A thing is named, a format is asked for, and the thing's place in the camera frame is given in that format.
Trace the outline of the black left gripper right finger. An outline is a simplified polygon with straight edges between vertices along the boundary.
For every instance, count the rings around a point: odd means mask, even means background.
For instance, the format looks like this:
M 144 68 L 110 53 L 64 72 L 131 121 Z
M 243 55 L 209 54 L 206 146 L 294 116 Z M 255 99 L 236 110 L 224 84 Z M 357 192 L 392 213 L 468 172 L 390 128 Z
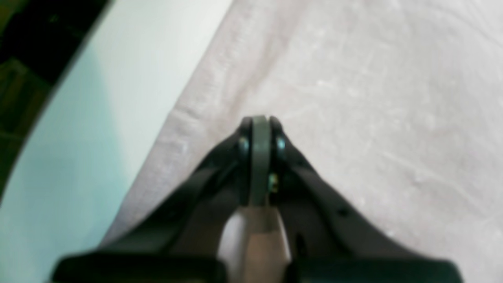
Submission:
M 449 260 L 397 243 L 377 229 L 314 170 L 278 118 L 266 120 L 270 203 L 290 254 L 284 283 L 461 283 Z

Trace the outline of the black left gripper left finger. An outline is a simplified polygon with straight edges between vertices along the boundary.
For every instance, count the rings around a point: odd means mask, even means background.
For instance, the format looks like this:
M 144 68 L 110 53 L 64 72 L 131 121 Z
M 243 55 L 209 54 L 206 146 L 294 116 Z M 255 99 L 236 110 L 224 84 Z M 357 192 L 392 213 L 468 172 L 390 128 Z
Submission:
M 140 224 L 95 251 L 63 258 L 54 283 L 226 283 L 218 256 L 225 226 L 260 204 L 255 167 L 262 119 L 243 118 Z

